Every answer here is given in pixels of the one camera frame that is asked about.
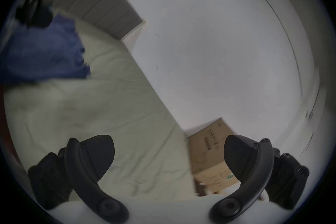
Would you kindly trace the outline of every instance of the cardboard box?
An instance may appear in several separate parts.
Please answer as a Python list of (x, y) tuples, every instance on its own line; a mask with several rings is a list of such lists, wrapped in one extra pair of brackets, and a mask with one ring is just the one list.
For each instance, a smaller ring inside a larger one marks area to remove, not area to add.
[(189, 155), (194, 178), (213, 193), (239, 182), (224, 161), (224, 144), (233, 131), (219, 119), (189, 137)]

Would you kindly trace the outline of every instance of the white wall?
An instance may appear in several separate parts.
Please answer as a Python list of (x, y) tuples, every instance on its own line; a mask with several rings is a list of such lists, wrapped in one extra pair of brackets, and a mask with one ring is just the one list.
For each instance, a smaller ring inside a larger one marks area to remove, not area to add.
[(328, 88), (327, 104), (336, 108), (336, 34), (321, 0), (289, 0), (307, 33), (320, 81)]
[(288, 38), (265, 0), (129, 1), (147, 21), (132, 56), (187, 134), (223, 117), (237, 134), (279, 137), (302, 96)]

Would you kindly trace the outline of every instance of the blue cloth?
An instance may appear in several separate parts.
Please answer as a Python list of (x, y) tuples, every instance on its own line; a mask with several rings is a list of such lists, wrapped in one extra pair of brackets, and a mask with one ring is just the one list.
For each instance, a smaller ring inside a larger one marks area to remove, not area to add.
[(0, 55), (0, 83), (83, 79), (90, 74), (84, 51), (73, 19), (57, 15), (44, 29), (19, 25)]

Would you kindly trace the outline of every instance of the screw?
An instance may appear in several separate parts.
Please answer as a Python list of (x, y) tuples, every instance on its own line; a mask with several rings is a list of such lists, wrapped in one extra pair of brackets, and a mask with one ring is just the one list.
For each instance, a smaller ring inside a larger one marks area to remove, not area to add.
[(301, 169), (301, 168), (300, 168), (298, 172), (299, 172), (300, 175), (303, 176), (303, 177), (306, 175), (306, 171), (305, 171), (304, 169)]
[(120, 204), (114, 199), (104, 199), (98, 205), (99, 213), (105, 217), (115, 217), (120, 211)]
[(234, 198), (225, 198), (219, 203), (218, 210), (222, 216), (232, 217), (240, 211), (240, 204)]

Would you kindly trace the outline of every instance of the wrinkled sheet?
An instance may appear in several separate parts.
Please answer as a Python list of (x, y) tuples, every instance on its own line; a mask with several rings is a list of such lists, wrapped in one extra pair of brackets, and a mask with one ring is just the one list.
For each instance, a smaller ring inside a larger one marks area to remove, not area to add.
[(194, 197), (187, 141), (125, 46), (79, 20), (91, 67), (85, 79), (19, 85), (4, 94), (11, 137), (26, 170), (69, 138), (111, 135), (114, 161), (99, 181), (107, 194)]

